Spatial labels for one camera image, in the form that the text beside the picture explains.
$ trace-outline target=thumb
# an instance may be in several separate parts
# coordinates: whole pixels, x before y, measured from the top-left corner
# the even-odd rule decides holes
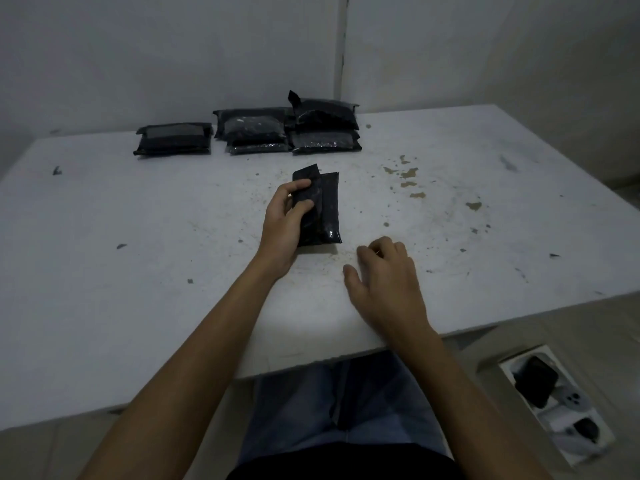
[[[360,281],[358,272],[353,266],[346,264],[342,268],[344,273],[344,285],[347,287],[349,299],[356,310],[362,315],[369,306],[369,290]]]
[[[313,200],[301,200],[298,202],[293,209],[287,214],[287,217],[292,218],[292,220],[296,221],[300,224],[302,220],[302,216],[304,216],[309,210],[314,208]]]

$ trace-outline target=black plastic bag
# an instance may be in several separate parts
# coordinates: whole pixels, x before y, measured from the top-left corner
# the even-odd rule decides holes
[[[302,217],[298,247],[316,244],[341,244],[338,221],[338,173],[320,174],[317,165],[298,170],[293,180],[311,179],[311,186],[294,192],[293,205],[311,199],[314,208]]]
[[[301,98],[289,91],[289,102],[296,117],[296,128],[358,130],[357,104],[332,99]]]
[[[141,157],[168,157],[171,155],[210,155],[211,123],[174,123],[140,128],[138,149]]]
[[[227,150],[232,155],[246,155],[249,153],[284,153],[291,150],[286,141],[250,141],[246,143],[228,143]]]
[[[254,107],[245,109],[218,109],[213,112],[218,117],[215,138],[227,140],[227,122],[231,118],[246,116],[272,116],[282,122],[285,129],[293,129],[296,126],[296,117],[290,107]]]
[[[359,152],[360,135],[353,130],[292,131],[289,140],[294,155],[307,153]]]
[[[225,139],[230,144],[252,141],[286,142],[284,123],[273,116],[235,116],[225,123]]]

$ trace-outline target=floor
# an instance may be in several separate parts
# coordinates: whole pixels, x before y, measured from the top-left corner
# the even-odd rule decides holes
[[[638,189],[620,193],[640,205]],[[488,358],[547,344],[590,396],[617,442],[603,457],[557,479],[640,479],[640,292],[526,317],[488,333],[446,339],[469,377],[491,397],[478,374]],[[223,479],[236,461],[251,410],[251,384],[229,388],[186,478]],[[513,394],[507,400],[520,401]],[[87,414],[0,432],[0,478],[75,479],[117,415]],[[530,436],[518,428],[525,442]]]

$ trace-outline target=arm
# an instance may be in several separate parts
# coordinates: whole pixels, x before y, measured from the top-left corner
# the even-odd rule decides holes
[[[256,256],[196,330],[138,393],[103,439],[80,479],[181,479],[195,457],[274,282],[294,259],[300,219],[279,186],[267,207]]]
[[[474,386],[430,327],[413,260],[388,237],[358,248],[368,286],[344,267],[351,302],[412,371],[470,480],[551,476]]]

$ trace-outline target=white tabletop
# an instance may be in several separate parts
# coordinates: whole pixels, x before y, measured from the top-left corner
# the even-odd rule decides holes
[[[298,256],[238,377],[381,347],[342,265],[382,234],[414,257],[441,333],[640,289],[640,214],[497,107],[358,121],[362,152],[303,157],[36,141],[0,184],[0,429],[130,401],[249,262],[276,186],[312,163],[340,172],[343,244]]]

